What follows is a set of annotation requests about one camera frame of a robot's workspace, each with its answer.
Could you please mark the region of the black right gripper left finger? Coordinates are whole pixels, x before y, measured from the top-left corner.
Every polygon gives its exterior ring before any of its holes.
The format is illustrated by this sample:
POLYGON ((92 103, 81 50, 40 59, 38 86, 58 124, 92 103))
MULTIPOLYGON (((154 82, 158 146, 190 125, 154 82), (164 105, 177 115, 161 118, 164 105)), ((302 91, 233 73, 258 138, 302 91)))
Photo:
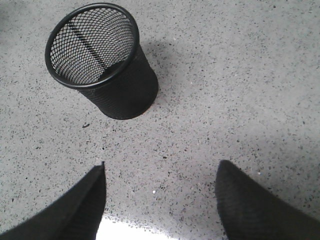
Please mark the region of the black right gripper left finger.
POLYGON ((94 166, 44 210, 2 233, 2 240, 94 240, 106 205, 105 164, 94 166))

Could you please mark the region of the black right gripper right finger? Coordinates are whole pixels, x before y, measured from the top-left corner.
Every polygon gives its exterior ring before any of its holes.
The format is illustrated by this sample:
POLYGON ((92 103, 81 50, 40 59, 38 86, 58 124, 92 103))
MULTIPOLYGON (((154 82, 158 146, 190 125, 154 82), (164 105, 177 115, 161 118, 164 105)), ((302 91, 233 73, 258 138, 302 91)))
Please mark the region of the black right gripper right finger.
POLYGON ((229 160, 215 179, 217 211, 230 240, 318 240, 320 222, 271 194, 229 160))

